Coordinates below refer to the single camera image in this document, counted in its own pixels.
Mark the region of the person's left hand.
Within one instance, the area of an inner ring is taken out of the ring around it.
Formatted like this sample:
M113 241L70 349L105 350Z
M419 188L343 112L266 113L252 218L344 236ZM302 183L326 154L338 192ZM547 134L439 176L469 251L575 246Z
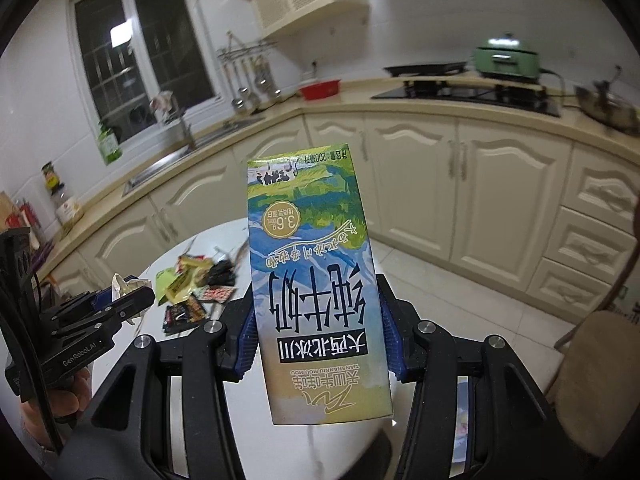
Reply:
M84 367L77 372L69 386L66 386L63 390L50 390L48 396L51 411L55 418L81 415L92 398L91 372L88 367ZM37 401L30 400L22 403L20 409L25 431L38 444L48 450L52 450L51 439L44 426Z

